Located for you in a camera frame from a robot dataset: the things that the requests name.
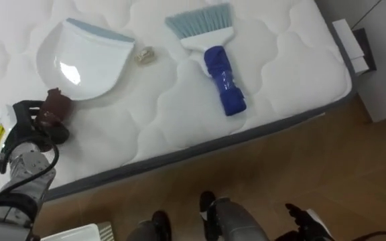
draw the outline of blue handle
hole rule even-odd
[[[247,105],[241,89],[235,86],[231,63],[222,46],[215,46],[205,52],[205,64],[208,73],[214,79],[220,92],[220,100],[227,116],[243,112]]]

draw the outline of bed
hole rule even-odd
[[[0,108],[44,99],[36,52],[72,17],[152,46],[157,61],[127,63],[105,95],[76,102],[70,140],[48,199],[98,187],[275,133],[355,94],[351,62],[313,0],[232,0],[235,38],[226,46],[246,111],[225,116],[216,87],[164,18],[219,0],[0,0]],[[8,176],[0,175],[0,188]]]

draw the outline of black cable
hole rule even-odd
[[[50,163],[50,165],[48,167],[46,167],[44,170],[40,171],[39,173],[35,174],[35,175],[32,175],[24,180],[21,180],[17,183],[14,183],[13,185],[9,186],[9,187],[6,187],[3,191],[0,191],[0,195],[5,195],[11,191],[13,191],[14,189],[20,187],[20,186],[23,186],[43,175],[45,175],[46,173],[48,173],[49,171],[51,171],[54,166],[56,166],[58,160],[59,160],[59,149],[58,147],[56,146],[56,144],[54,144],[49,138],[46,138],[46,137],[43,137],[43,136],[34,136],[34,137],[27,137],[27,138],[24,138],[18,142],[16,142],[14,145],[12,145],[10,147],[10,149],[8,149],[8,151],[5,153],[5,156],[4,156],[4,164],[8,164],[8,160],[9,160],[9,157],[11,155],[11,153],[14,151],[14,149],[16,149],[18,146],[20,146],[21,144],[23,143],[26,143],[26,142],[32,142],[32,141],[45,141],[47,142],[47,144],[51,145],[52,148],[53,148],[53,152],[54,152],[54,157],[53,157],[53,161]]]
[[[367,234],[367,235],[361,236],[359,238],[356,238],[353,241],[365,241],[365,240],[368,240],[369,238],[372,238],[375,236],[381,236],[381,235],[386,235],[386,231],[373,232],[371,234]]]
[[[354,24],[354,26],[351,28],[351,30],[354,30],[354,28],[366,17],[366,16],[368,16],[368,14],[370,13],[370,12],[372,12],[372,10],[374,10],[374,8],[376,8],[376,6],[378,6],[378,4],[380,4],[382,2],[382,0],[379,0],[376,4],[374,4],[374,6],[372,7],[372,8],[370,8],[361,18],[360,18],[360,20],[358,21],[358,22],[356,22],[355,24]]]

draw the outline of brush bristles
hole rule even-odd
[[[165,19],[166,25],[178,38],[184,39],[232,26],[228,3],[177,14]]]

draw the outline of caster wheel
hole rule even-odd
[[[159,241],[172,241],[171,223],[168,215],[164,211],[155,212],[151,221],[155,226]]]
[[[212,204],[216,200],[215,195],[211,191],[204,191],[200,195],[200,213],[206,215],[206,220],[202,216],[204,224],[205,238],[207,241],[217,241],[221,235],[221,230],[218,227],[215,206]]]

